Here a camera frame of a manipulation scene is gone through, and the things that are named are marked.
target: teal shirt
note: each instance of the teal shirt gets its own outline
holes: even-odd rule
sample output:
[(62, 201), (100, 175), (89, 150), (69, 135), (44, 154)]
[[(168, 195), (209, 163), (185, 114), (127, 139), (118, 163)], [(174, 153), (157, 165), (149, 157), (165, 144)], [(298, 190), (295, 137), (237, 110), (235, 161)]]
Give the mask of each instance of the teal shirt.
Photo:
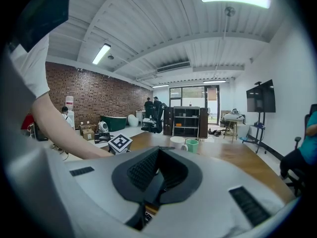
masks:
[[(317, 111), (309, 118), (307, 128), (314, 124), (317, 124)], [(317, 134), (314, 136), (306, 136), (299, 150), (308, 164), (315, 165), (317, 163)]]

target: white wall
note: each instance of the white wall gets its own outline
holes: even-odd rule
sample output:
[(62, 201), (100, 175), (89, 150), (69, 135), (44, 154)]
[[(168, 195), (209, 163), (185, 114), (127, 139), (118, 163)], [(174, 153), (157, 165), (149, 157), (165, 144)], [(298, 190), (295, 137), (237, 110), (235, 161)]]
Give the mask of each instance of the white wall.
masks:
[(219, 84), (220, 91), (220, 111), (221, 110), (232, 110), (232, 97), (230, 92), (230, 84), (229, 83), (221, 83)]
[(153, 98), (158, 97), (158, 100), (162, 103), (165, 103), (169, 107), (169, 88), (168, 87), (162, 87), (157, 88), (153, 91)]
[(317, 103), (317, 72), (312, 47), (300, 26), (286, 20), (257, 59), (235, 80), (235, 105), (247, 123), (257, 113), (247, 113), (246, 91), (272, 79), (276, 113), (267, 113), (264, 143), (282, 155), (294, 149), (294, 138), (304, 136), (304, 116)]

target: wooden table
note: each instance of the wooden table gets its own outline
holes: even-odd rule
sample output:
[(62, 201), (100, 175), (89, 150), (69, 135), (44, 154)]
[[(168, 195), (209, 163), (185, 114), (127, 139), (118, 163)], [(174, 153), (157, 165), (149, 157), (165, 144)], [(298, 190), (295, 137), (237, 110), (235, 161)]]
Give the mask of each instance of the wooden table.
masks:
[[(130, 150), (134, 151), (149, 146), (169, 146), (170, 136), (143, 132), (131, 138), (133, 141)], [(264, 183), (285, 203), (295, 198), (292, 191), (278, 175), (244, 144), (210, 143), (200, 139), (197, 153), (222, 159), (236, 165), (253, 178)]]

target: brick wall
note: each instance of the brick wall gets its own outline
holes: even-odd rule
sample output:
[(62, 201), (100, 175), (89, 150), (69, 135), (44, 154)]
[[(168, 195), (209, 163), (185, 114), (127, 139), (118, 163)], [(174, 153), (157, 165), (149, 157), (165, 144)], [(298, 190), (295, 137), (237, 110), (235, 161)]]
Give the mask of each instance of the brick wall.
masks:
[(46, 62), (50, 98), (60, 111), (65, 98), (74, 97), (75, 127), (81, 121), (98, 124), (100, 115), (127, 117), (141, 110), (153, 92), (128, 82), (88, 70)]

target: person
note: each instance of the person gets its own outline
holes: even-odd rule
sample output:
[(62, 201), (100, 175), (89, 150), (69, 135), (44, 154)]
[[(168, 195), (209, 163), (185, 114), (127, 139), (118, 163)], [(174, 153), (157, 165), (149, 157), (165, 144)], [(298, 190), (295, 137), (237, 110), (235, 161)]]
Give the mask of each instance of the person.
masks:
[(75, 129), (75, 127), (73, 127), (73, 121), (70, 117), (68, 117), (68, 107), (62, 107), (61, 108), (61, 115), (64, 117), (64, 119), (66, 120), (66, 122), (68, 122), (68, 124)]
[(288, 177), (290, 169), (300, 169), (310, 173), (317, 164), (317, 111), (308, 120), (306, 137), (301, 147), (286, 155), (280, 163), (281, 178)]
[(68, 125), (49, 97), (45, 61), (49, 49), (49, 35), (44, 36), (28, 53), (18, 45), (10, 54), (15, 69), (24, 84), (35, 95), (31, 113), (41, 131), (54, 144), (82, 159), (112, 156), (89, 143)]
[(154, 102), (153, 102), (153, 106), (155, 108), (155, 112), (154, 112), (154, 115), (155, 117), (158, 116), (158, 113), (159, 113), (159, 106), (162, 104), (162, 102), (159, 101), (158, 97), (155, 96), (154, 97)]
[(150, 97), (147, 98), (148, 101), (144, 103), (144, 109), (145, 109), (145, 118), (150, 118), (151, 112), (150, 108), (153, 107), (153, 102), (150, 100)]

